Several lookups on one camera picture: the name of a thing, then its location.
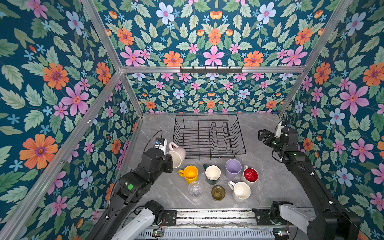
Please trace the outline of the dark green mug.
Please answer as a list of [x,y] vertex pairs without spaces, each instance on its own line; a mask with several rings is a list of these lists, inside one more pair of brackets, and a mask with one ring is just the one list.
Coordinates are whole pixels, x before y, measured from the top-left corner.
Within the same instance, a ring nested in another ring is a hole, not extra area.
[[204,170],[205,170],[205,176],[206,180],[210,185],[216,185],[219,178],[221,177],[221,170],[218,166],[216,165],[203,165]]

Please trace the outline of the yellow mug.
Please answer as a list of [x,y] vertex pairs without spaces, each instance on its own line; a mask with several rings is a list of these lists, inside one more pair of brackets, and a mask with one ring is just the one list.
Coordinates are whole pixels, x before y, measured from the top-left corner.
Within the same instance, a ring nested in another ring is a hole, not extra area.
[[179,170],[178,173],[188,185],[199,180],[199,171],[195,166],[187,166],[184,170]]

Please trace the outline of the pale pink mug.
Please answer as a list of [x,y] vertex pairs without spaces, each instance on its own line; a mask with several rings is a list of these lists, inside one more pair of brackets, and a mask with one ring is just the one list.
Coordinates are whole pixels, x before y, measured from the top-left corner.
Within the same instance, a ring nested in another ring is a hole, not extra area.
[[172,157],[173,168],[174,169],[179,168],[186,157],[185,149],[178,146],[174,142],[170,142],[168,147],[169,147],[169,151],[167,152],[167,155],[171,155]]

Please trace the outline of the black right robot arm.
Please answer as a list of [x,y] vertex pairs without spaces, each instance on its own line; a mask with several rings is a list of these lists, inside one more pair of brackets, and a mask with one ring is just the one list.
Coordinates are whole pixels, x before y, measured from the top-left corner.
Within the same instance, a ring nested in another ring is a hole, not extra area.
[[300,211],[288,201],[274,201],[270,218],[273,223],[287,221],[306,233],[310,240],[356,240],[360,218],[335,199],[315,172],[309,157],[298,150],[295,129],[278,127],[277,133],[259,130],[258,139],[278,154],[276,161],[284,164],[299,181],[309,198],[315,216]]

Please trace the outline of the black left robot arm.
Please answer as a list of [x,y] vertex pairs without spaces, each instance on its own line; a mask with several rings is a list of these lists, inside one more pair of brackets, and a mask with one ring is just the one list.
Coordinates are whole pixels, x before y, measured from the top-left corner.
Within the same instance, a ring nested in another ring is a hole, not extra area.
[[88,240],[111,240],[119,226],[162,173],[173,171],[173,159],[163,150],[151,148],[138,166],[123,175],[110,197],[109,207],[93,227]]

